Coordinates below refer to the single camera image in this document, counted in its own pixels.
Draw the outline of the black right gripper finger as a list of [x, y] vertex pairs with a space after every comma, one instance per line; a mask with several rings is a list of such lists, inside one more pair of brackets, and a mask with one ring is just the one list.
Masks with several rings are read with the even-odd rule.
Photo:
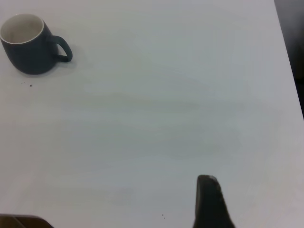
[[221, 186], [212, 175], [197, 178], [194, 228], [235, 228]]

